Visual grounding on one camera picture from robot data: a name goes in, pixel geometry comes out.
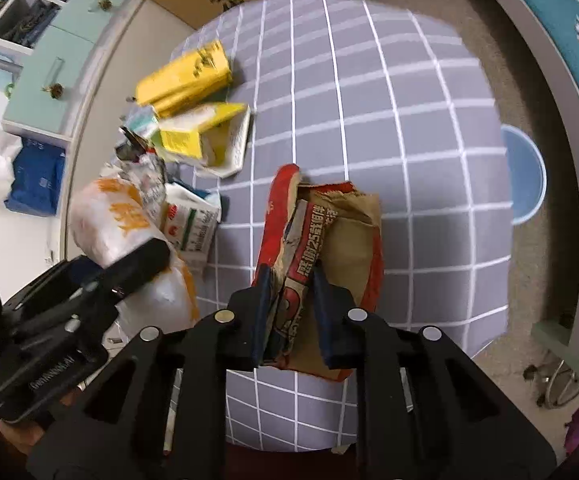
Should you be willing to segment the person's left hand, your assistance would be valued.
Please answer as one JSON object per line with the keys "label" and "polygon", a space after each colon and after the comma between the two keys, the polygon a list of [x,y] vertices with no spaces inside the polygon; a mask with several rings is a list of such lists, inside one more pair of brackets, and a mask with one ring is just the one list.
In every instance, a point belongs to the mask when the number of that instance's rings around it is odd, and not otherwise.
{"label": "person's left hand", "polygon": [[11,425],[0,419],[0,434],[5,442],[20,454],[28,456],[32,448],[42,439],[46,430],[33,420]]}

